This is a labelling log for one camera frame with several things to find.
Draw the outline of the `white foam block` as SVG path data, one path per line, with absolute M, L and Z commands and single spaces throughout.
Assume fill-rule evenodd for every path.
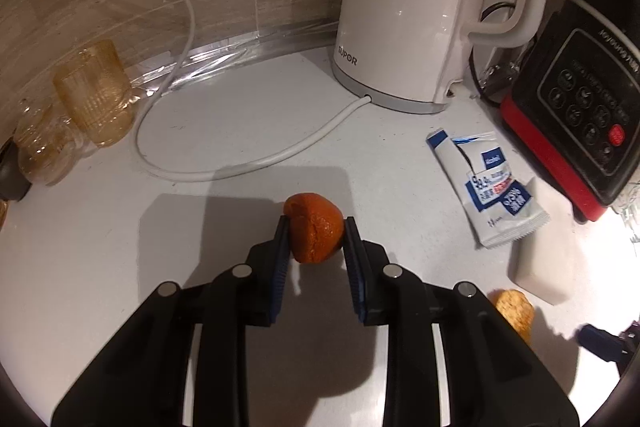
M 545 303 L 562 305 L 575 294 L 580 267 L 573 205 L 539 178 L 531 179 L 526 188 L 549 219 L 515 242 L 509 277 Z

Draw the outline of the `yellow bread piece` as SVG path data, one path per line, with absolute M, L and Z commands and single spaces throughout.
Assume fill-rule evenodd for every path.
M 517 289 L 499 289 L 489 296 L 490 302 L 526 342 L 532 340 L 535 309 Z

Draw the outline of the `blue white wipe packet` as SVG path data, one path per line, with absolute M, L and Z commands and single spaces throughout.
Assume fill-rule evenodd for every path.
M 494 132 L 455 138 L 438 129 L 426 138 L 471 221 L 478 243 L 522 239 L 550 217 L 512 169 Z

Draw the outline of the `amber glass cup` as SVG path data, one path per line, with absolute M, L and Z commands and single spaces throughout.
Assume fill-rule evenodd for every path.
M 23 98 L 13 135 L 18 167 L 32 184 L 52 186 L 75 167 L 85 147 L 85 137 L 62 106 L 47 100 Z
M 134 91 L 112 40 L 77 51 L 58 65 L 52 82 L 68 116 L 95 146 L 111 146 L 134 127 Z

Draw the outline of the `black and red blender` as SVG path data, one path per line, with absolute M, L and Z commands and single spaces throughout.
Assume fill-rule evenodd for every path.
M 639 0 L 565 0 L 500 106 L 588 221 L 639 165 Z

